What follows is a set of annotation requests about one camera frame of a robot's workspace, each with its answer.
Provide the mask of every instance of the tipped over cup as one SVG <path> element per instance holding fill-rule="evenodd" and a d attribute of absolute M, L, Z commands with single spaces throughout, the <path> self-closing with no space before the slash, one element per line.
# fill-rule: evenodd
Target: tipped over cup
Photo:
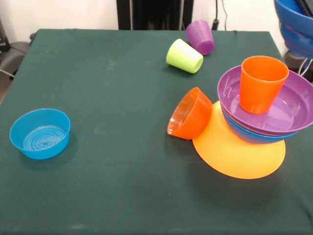
<path fill-rule="evenodd" d="M 193 21 L 186 28 L 186 37 L 191 46 L 202 55 L 207 55 L 214 49 L 213 35 L 207 21 Z"/>
<path fill-rule="evenodd" d="M 203 56 L 182 39 L 177 39 L 167 52 L 166 63 L 189 73 L 196 73 L 203 63 Z"/>

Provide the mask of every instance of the cup rim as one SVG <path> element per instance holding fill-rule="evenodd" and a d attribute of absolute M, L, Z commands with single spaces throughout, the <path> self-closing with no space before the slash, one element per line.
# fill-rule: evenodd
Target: cup rim
<path fill-rule="evenodd" d="M 287 72 L 286 76 L 284 76 L 283 78 L 281 78 L 281 79 L 279 79 L 279 80 L 274 80 L 274 81 L 262 80 L 262 79 L 259 79 L 259 78 L 254 77 L 254 76 L 251 76 L 251 75 L 250 75 L 249 73 L 247 73 L 247 71 L 244 69 L 244 63 L 245 63 L 247 60 L 249 60 L 249 59 L 253 59 L 253 58 L 257 58 L 257 57 L 258 57 L 258 58 L 259 58 L 259 57 L 269 58 L 269 59 L 271 59 L 271 60 L 273 60 L 273 61 L 276 61 L 276 62 L 278 62 L 279 64 L 283 65 L 284 68 L 286 69 L 286 72 Z M 253 56 L 250 56 L 250 57 L 246 58 L 246 59 L 241 63 L 241 71 L 244 72 L 246 75 L 248 75 L 248 76 L 249 76 L 250 78 L 252 78 L 253 80 L 261 81 L 261 82 L 265 82 L 265 83 L 279 83 L 279 82 L 282 82 L 282 81 L 286 80 L 287 77 L 289 76 L 289 69 L 288 69 L 287 65 L 286 65 L 284 62 L 282 62 L 281 60 L 276 59 L 276 58 L 274 58 L 274 57 L 266 56 L 266 55 L 253 55 Z"/>

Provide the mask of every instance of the orange cup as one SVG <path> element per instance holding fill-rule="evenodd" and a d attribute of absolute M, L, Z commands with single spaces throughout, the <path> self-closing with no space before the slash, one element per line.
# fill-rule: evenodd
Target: orange cup
<path fill-rule="evenodd" d="M 288 67 L 269 56 L 251 56 L 241 66 L 239 104 L 252 114 L 266 113 L 289 75 Z"/>

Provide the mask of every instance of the white wall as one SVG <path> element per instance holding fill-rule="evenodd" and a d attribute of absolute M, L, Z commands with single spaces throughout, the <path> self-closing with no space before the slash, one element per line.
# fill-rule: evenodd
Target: white wall
<path fill-rule="evenodd" d="M 225 14 L 219 2 L 219 30 Z M 224 0 L 227 30 L 270 31 L 286 51 L 273 0 Z M 39 28 L 118 29 L 116 0 L 0 0 L 0 17 L 10 42 L 29 41 Z M 215 0 L 194 0 L 193 20 L 215 18 Z"/>
<path fill-rule="evenodd" d="M 29 41 L 39 28 L 118 29 L 116 0 L 0 0 L 9 41 Z"/>
<path fill-rule="evenodd" d="M 269 31 L 281 54 L 286 52 L 274 0 L 224 0 L 228 14 L 227 30 Z M 224 30 L 225 13 L 222 0 L 218 0 L 218 30 Z M 215 18 L 215 0 L 194 0 L 193 20 L 207 20 L 212 26 Z"/>

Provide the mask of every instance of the purple cup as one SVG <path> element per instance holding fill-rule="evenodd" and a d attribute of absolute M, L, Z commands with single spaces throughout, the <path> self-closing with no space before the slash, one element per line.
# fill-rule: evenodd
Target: purple cup
<path fill-rule="evenodd" d="M 186 37 L 191 46 L 202 55 L 207 55 L 214 49 L 212 32 L 206 21 L 193 21 L 186 29 Z"/>

